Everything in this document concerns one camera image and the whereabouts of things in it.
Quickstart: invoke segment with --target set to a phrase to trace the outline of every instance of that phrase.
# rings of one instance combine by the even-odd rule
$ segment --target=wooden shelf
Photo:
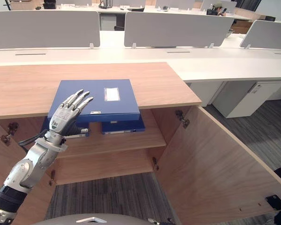
[[[59,158],[51,170],[56,171],[54,181],[61,185],[152,172],[153,166],[147,150],[138,149]]]
[[[91,135],[86,138],[67,139],[69,148],[58,158],[86,156],[90,154],[162,147],[166,142],[151,110],[141,110],[145,132],[103,135],[100,123],[91,123]]]

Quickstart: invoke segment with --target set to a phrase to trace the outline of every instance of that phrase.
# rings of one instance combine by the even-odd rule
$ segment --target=black cable
[[[39,133],[39,134],[37,134],[37,135],[35,135],[35,136],[33,136],[33,137],[31,137],[31,138],[28,138],[28,139],[26,139],[26,140],[23,140],[23,141],[20,141],[20,142],[18,142],[18,145],[20,145],[21,146],[21,148],[22,149],[24,149],[24,151],[26,152],[26,154],[28,153],[28,150],[27,150],[27,148],[25,148],[24,146],[25,145],[28,145],[28,144],[30,144],[30,143],[33,143],[36,139],[38,139],[38,138],[40,138],[40,137],[43,137],[43,138],[45,138],[45,134],[47,133],[47,129],[45,129],[45,130],[43,130],[41,133]]]
[[[7,5],[7,7],[8,7],[8,9],[9,9],[9,11],[11,11],[11,8],[10,8],[10,6],[9,6],[8,0],[5,0],[5,3],[6,3],[6,5]]]

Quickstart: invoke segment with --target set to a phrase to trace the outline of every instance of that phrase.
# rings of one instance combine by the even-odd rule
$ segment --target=cabinet shelf
[[[141,110],[140,113],[146,127],[145,132],[103,135],[100,123],[91,123],[90,137],[67,139],[69,148],[60,153],[58,158],[165,146],[166,142],[151,110]]]

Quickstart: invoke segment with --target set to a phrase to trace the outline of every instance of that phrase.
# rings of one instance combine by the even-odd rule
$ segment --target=wooden countertop
[[[0,119],[47,115],[61,80],[86,79],[130,79],[140,109],[201,104],[165,62],[5,66],[0,67]]]

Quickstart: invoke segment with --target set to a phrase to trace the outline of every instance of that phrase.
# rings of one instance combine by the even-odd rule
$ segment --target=desk partition
[[[210,8],[211,4],[214,5],[217,2],[219,2],[219,0],[204,0],[201,5],[201,11],[206,11],[208,8]],[[227,13],[234,13],[235,6],[237,4],[236,1],[221,0],[220,2],[222,3],[223,9],[227,9]]]
[[[179,9],[192,9],[195,0],[156,0],[155,8],[163,8],[163,6],[168,6],[170,8]]]
[[[112,0],[113,6],[145,7],[146,0]]]
[[[281,23],[256,20],[240,46],[281,49]]]
[[[126,14],[126,47],[220,46],[232,17],[170,13]]]
[[[75,4],[77,6],[89,6],[92,5],[92,0],[56,0],[56,5],[61,4]]]
[[[89,11],[1,11],[0,49],[100,46],[99,15]]]

